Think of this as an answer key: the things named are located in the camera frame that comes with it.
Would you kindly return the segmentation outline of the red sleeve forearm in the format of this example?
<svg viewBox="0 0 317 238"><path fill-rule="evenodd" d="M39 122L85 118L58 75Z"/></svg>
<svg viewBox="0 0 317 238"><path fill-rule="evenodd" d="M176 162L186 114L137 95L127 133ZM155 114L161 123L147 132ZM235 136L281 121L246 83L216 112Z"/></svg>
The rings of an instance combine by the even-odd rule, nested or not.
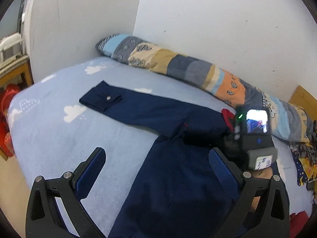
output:
<svg viewBox="0 0 317 238"><path fill-rule="evenodd" d="M303 229L309 217L305 211L290 215L290 238L295 238Z"/></svg>

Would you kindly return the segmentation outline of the person's right hand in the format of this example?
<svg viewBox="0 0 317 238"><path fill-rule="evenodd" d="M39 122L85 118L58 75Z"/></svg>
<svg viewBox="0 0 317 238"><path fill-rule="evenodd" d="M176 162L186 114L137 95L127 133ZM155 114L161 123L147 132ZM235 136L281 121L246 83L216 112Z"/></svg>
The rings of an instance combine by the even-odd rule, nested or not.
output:
<svg viewBox="0 0 317 238"><path fill-rule="evenodd" d="M273 169L265 168L251 172L253 177L254 191L251 193L250 212L255 218L266 217L270 214L274 202L275 191L273 189Z"/></svg>

